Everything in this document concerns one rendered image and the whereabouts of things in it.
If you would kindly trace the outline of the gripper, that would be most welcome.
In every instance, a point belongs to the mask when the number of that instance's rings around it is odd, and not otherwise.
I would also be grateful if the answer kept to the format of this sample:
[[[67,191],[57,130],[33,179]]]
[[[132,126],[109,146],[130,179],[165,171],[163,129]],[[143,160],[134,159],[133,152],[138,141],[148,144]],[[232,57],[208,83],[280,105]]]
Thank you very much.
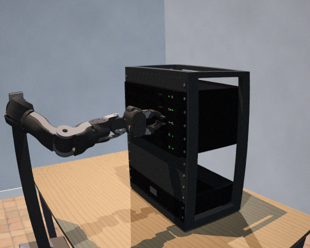
[[[128,106],[122,116],[128,124],[126,132],[134,137],[151,135],[155,130],[166,125],[166,123],[156,120],[154,124],[146,126],[146,119],[152,118],[155,115],[161,119],[166,118],[155,110],[141,110],[140,108]]]

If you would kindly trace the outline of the black server rack frame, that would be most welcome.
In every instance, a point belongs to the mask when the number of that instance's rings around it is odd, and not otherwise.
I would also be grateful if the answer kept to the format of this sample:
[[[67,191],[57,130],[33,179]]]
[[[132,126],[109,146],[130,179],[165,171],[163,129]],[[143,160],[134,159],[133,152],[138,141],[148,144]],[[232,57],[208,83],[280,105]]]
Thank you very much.
[[[125,76],[125,107],[155,110],[166,117],[146,119],[146,126],[156,120],[166,123],[151,135],[127,133],[130,187],[186,233],[239,212],[250,72],[177,64],[125,67]],[[214,77],[238,77],[238,86],[198,79]],[[198,153],[234,144],[234,181],[197,165]]]

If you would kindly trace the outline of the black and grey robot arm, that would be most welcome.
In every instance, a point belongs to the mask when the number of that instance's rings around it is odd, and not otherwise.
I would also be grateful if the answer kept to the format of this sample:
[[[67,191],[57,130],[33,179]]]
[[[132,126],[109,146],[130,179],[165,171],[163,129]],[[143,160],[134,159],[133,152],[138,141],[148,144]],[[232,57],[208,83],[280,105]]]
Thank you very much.
[[[23,130],[25,134],[31,134],[44,147],[54,151],[60,157],[80,155],[97,143],[119,137],[128,128],[126,120],[119,117],[119,114],[92,119],[75,127],[66,125],[55,127],[44,116],[35,112],[32,104],[23,99],[22,92],[9,95],[6,106],[8,115],[4,116],[6,123],[20,131]],[[110,130],[115,135],[109,136]]]

